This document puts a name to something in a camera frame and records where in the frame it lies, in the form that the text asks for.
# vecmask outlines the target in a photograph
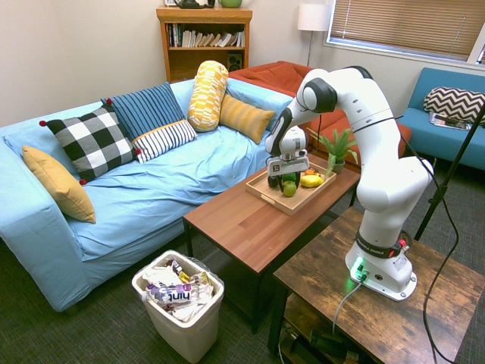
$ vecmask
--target green apple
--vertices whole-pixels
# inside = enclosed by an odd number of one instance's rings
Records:
[[[292,180],[286,180],[283,182],[283,195],[286,197],[294,196],[296,193],[296,183]]]

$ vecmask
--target black and white checkered pillow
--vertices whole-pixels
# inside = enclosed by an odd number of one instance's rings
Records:
[[[473,123],[485,102],[484,93],[454,87],[435,87],[424,98],[424,110]]]
[[[55,135],[86,182],[136,158],[135,149],[109,104],[80,118],[40,124],[47,125]]]

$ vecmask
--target magazine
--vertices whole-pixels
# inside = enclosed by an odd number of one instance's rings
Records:
[[[430,123],[438,127],[451,127],[452,129],[470,130],[471,125],[466,121],[454,120],[447,115],[438,114],[436,112],[430,113]]]

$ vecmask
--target blue striped pillow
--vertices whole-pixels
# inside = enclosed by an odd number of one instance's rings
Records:
[[[112,103],[130,140],[185,118],[168,82],[101,101]]]

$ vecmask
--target wooden coffee table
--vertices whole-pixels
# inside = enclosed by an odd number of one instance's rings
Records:
[[[357,286],[350,280],[344,258],[362,215],[353,207],[348,209],[274,272],[278,284],[268,340],[272,353],[277,350],[283,317],[306,340],[311,330],[331,327],[342,298]],[[406,255],[418,276],[415,292],[407,300],[395,302],[367,287],[359,288],[339,311],[337,333],[377,362],[433,363],[423,304],[445,256],[417,241]],[[451,360],[458,353],[484,286],[483,275],[450,259],[431,291],[427,305],[430,331],[440,352]],[[445,362],[436,356],[437,362]]]
[[[327,161],[314,155],[308,157],[316,165],[327,166]],[[283,256],[282,253],[352,189],[360,178],[359,174],[344,170],[311,202],[289,216],[246,191],[246,182],[264,170],[261,169],[183,217],[190,256],[193,255],[190,231],[196,229],[257,275],[251,312],[246,312],[252,319],[253,333],[258,330],[261,281],[270,265],[275,265],[277,259]]]

